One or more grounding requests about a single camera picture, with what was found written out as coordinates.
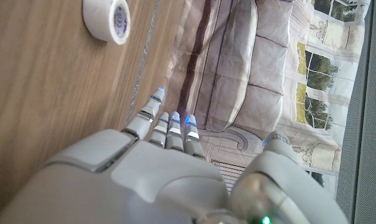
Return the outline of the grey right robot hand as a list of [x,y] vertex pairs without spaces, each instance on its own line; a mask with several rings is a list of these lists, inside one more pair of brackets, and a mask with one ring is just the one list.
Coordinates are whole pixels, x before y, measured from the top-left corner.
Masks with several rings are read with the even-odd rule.
[[52,156],[0,213],[0,223],[346,223],[339,205],[271,132],[228,189],[195,117],[159,113],[159,88],[121,131]]

